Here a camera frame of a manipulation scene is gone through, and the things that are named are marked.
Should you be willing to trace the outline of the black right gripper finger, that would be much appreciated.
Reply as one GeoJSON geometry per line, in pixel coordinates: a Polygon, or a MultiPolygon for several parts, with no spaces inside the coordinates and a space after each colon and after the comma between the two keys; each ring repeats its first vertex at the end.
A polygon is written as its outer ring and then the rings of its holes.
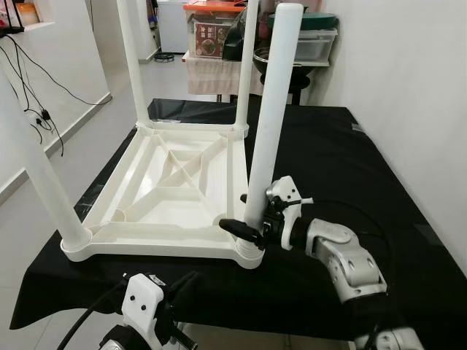
{"type": "Polygon", "coordinates": [[[264,237],[260,230],[250,227],[246,222],[236,219],[220,219],[219,227],[226,230],[232,236],[250,242],[258,248],[266,247],[266,237],[264,237]]]}

